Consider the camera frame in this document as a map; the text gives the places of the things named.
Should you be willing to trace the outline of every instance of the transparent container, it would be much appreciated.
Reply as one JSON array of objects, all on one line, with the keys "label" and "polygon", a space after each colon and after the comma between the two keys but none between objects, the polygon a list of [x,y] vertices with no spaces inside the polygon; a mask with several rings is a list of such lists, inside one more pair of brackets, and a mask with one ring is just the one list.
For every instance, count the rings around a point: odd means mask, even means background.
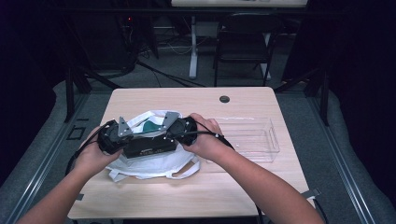
[{"label": "transparent container", "polygon": [[255,162],[272,162],[279,152],[273,123],[269,118],[217,118],[225,139],[233,148]]}]

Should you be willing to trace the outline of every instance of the hand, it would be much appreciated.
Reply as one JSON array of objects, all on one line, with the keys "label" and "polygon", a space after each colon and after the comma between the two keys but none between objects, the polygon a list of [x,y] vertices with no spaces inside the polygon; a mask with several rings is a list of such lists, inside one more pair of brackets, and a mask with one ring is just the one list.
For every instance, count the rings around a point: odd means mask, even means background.
[{"label": "hand", "polygon": [[[87,139],[93,135],[99,127],[96,127],[91,131]],[[97,141],[97,135],[93,137],[91,143],[88,144],[84,150],[82,150],[81,154],[79,154],[78,159],[76,161],[75,168],[73,171],[80,172],[81,174],[85,175],[87,178],[91,178],[94,175],[98,174],[102,170],[106,168],[111,162],[116,160],[122,150],[114,153],[113,155],[105,155],[102,150],[99,148]]]},{"label": "hand", "polygon": [[[222,134],[219,124],[214,119],[204,119],[201,115],[195,113],[191,114],[191,117],[197,121],[198,131],[207,131],[209,129],[213,133]],[[195,143],[191,146],[183,145],[183,147],[187,151],[211,161],[220,158],[224,150],[232,150],[220,142],[215,136],[205,133],[199,133]]]}]

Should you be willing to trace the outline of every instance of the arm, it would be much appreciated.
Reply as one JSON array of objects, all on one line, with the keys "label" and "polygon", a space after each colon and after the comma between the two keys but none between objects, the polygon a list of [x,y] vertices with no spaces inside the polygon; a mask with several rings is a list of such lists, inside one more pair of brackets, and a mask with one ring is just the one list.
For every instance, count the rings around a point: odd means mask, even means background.
[{"label": "arm", "polygon": [[[221,133],[213,119],[191,115],[214,133]],[[198,130],[204,131],[198,124]],[[188,151],[211,160],[221,166],[260,209],[275,223],[323,223],[314,207],[291,185],[280,177],[246,159],[215,137],[200,134]]]},{"label": "arm", "polygon": [[121,152],[122,150],[107,156],[103,154],[97,143],[87,145],[79,155],[75,168],[18,223],[63,223],[88,180],[116,160]]}]

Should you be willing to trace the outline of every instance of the black device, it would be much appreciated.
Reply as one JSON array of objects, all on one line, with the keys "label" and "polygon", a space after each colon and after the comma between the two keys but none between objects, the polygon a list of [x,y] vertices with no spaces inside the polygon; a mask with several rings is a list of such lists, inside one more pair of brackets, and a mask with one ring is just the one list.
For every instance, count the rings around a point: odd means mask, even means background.
[{"label": "black device", "polygon": [[98,144],[102,151],[114,154],[123,148],[127,158],[141,157],[172,151],[177,142],[190,146],[197,137],[197,125],[193,118],[180,119],[178,113],[167,112],[159,135],[145,137],[134,134],[123,118],[111,120],[98,133]]}]

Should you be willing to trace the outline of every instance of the small black circle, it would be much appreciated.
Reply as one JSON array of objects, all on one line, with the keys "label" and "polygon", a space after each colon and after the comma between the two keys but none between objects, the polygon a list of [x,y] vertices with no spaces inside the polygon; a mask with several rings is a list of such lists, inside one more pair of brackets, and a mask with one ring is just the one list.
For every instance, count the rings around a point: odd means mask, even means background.
[{"label": "small black circle", "polygon": [[230,102],[230,97],[228,96],[220,96],[220,101],[224,104]]}]

